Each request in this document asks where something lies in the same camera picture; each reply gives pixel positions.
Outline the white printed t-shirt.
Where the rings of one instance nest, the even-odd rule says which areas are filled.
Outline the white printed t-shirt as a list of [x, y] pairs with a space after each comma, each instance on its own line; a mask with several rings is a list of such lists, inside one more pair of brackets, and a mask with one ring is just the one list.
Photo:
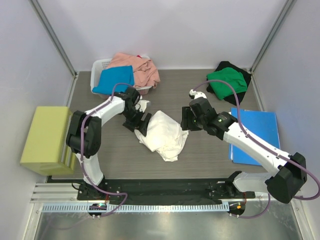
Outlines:
[[157, 152], [165, 162], [175, 162], [182, 152], [189, 132], [162, 111], [157, 111], [149, 120], [147, 134], [134, 131], [137, 139], [151, 152]]

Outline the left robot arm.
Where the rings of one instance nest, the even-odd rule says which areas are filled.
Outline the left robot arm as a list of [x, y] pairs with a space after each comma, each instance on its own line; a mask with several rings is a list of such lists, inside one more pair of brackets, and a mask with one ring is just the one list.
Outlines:
[[79, 160], [83, 179], [91, 185], [88, 193], [95, 200], [106, 195], [106, 187], [101, 184], [105, 177], [98, 160], [103, 125], [113, 117], [123, 115], [123, 126], [131, 132], [139, 131], [145, 137], [152, 116], [146, 113], [149, 104], [150, 101], [143, 99], [138, 90], [129, 86], [125, 92], [114, 91], [107, 100], [90, 110], [73, 113], [66, 145]]

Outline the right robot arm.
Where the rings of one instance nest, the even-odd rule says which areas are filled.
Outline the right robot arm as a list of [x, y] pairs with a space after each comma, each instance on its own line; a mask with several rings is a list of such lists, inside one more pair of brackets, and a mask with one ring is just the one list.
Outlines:
[[237, 198], [243, 192], [269, 193], [287, 204], [307, 181], [301, 170], [306, 160], [300, 153], [290, 155], [267, 143], [251, 131], [241, 127], [236, 117], [228, 112], [217, 113], [206, 98], [193, 99], [182, 107], [181, 128], [184, 131], [204, 130], [255, 159], [265, 173], [238, 172], [225, 186], [226, 194]]

